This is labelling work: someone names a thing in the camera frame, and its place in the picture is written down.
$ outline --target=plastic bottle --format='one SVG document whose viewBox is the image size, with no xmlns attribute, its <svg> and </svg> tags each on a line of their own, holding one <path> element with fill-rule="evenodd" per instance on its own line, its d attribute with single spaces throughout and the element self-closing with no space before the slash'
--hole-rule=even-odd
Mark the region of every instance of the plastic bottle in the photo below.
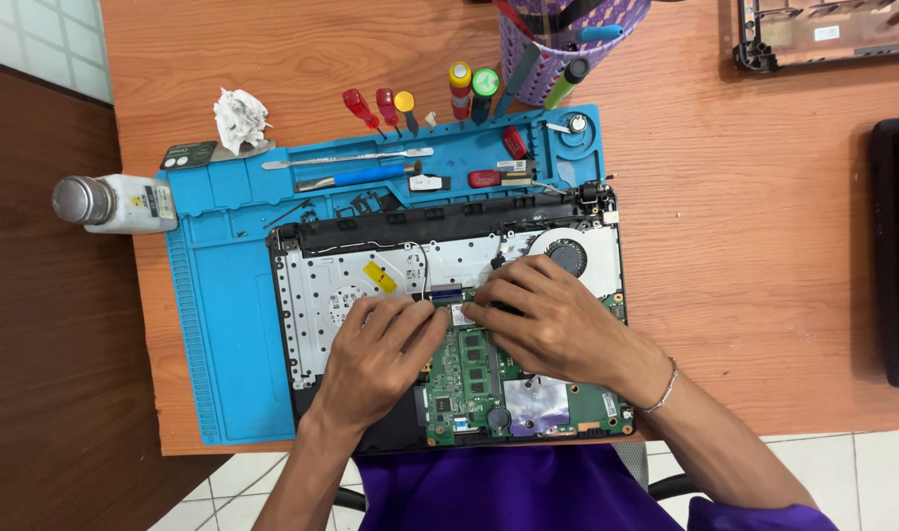
<svg viewBox="0 0 899 531">
<path fill-rule="evenodd" d="M 53 210 L 90 233 L 150 235 L 178 226 L 171 184 L 159 178 L 69 176 L 53 189 Z"/>
</svg>

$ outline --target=red screwdriver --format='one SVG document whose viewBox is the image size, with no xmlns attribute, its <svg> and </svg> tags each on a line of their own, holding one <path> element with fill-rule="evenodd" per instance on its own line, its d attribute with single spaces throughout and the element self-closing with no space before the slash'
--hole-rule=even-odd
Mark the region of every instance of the red screwdriver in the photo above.
<svg viewBox="0 0 899 531">
<path fill-rule="evenodd" d="M 358 89 L 345 90 L 341 94 L 341 97 L 345 100 L 345 107 L 347 107 L 353 115 L 361 118 L 367 128 L 377 129 L 381 136 L 387 140 L 385 132 L 378 127 L 381 125 L 381 120 L 378 120 L 378 117 L 372 114 L 371 108 L 367 106 L 367 102 L 361 97 L 361 92 L 359 92 Z"/>
<path fill-rule="evenodd" d="M 396 117 L 396 108 L 394 107 L 394 91 L 390 89 L 378 89 L 377 97 L 378 111 L 381 112 L 381 115 L 384 115 L 385 124 L 387 124 L 388 126 L 393 126 L 394 130 L 396 130 L 396 136 L 399 138 L 403 138 L 403 135 L 400 134 L 400 128 L 396 127 L 396 124 L 400 121 L 400 119 Z"/>
</svg>

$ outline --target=crumpled tissue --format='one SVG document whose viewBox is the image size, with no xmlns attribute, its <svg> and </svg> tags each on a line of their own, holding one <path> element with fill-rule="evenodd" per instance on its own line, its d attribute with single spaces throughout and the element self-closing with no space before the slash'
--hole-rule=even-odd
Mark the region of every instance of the crumpled tissue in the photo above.
<svg viewBox="0 0 899 531">
<path fill-rule="evenodd" d="M 244 141 L 255 146 L 264 138 L 263 129 L 269 126 L 269 112 L 245 90 L 224 90 L 221 87 L 220 92 L 220 101 L 213 104 L 220 144 L 238 156 Z"/>
</svg>

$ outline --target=purple basket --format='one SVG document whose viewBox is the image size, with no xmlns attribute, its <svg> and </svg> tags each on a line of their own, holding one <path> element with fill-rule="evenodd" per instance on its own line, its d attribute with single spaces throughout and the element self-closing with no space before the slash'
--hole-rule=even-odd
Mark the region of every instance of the purple basket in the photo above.
<svg viewBox="0 0 899 531">
<path fill-rule="evenodd" d="M 557 0 L 557 5 L 564 8 L 570 2 L 571 0 Z M 522 14 L 540 14 L 543 7 L 547 7 L 552 13 L 558 12 L 554 2 L 510 0 L 510 4 L 514 6 L 516 11 Z M 621 41 L 630 36 L 632 30 L 639 25 L 649 10 L 650 0 L 615 0 L 600 4 L 589 14 L 570 25 L 569 29 L 562 35 L 569 35 L 571 32 L 588 26 L 606 26 L 610 24 L 623 26 L 623 35 L 619 39 L 606 44 L 597 45 L 597 42 L 581 44 L 580 50 L 577 52 L 567 52 L 542 44 L 541 57 L 538 58 L 538 62 L 535 63 L 533 68 L 535 75 L 528 76 L 525 84 L 522 85 L 521 90 L 518 91 L 515 97 L 526 105 L 541 107 L 545 101 L 545 96 L 551 91 L 554 82 L 561 77 L 562 70 L 571 59 L 575 57 L 587 58 L 590 61 L 590 67 L 593 69 L 600 64 L 603 58 L 607 57 L 607 54 L 617 44 L 620 44 Z M 525 46 L 531 42 L 531 39 L 526 37 L 512 21 L 501 13 L 499 13 L 499 38 L 502 42 L 503 80 L 507 84 L 512 77 L 514 67 L 518 65 L 518 61 L 521 59 Z"/>
</svg>

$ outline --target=wooden desk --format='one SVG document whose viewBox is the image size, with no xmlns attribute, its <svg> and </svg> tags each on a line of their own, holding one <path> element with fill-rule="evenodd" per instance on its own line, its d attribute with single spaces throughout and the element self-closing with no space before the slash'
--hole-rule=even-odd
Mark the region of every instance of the wooden desk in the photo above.
<svg viewBox="0 0 899 531">
<path fill-rule="evenodd" d="M 357 87 L 451 121 L 447 68 L 499 64 L 491 4 L 106 2 L 125 172 L 216 138 L 220 87 L 296 146 L 364 134 Z M 574 91 L 597 103 L 622 212 L 630 322 L 762 435 L 899 428 L 873 348 L 868 133 L 899 116 L 899 59 L 776 76 L 732 65 L 732 2 L 655 4 Z M 382 16 L 379 13 L 394 13 Z M 162 236 L 135 238 L 166 454 L 201 444 Z"/>
</svg>

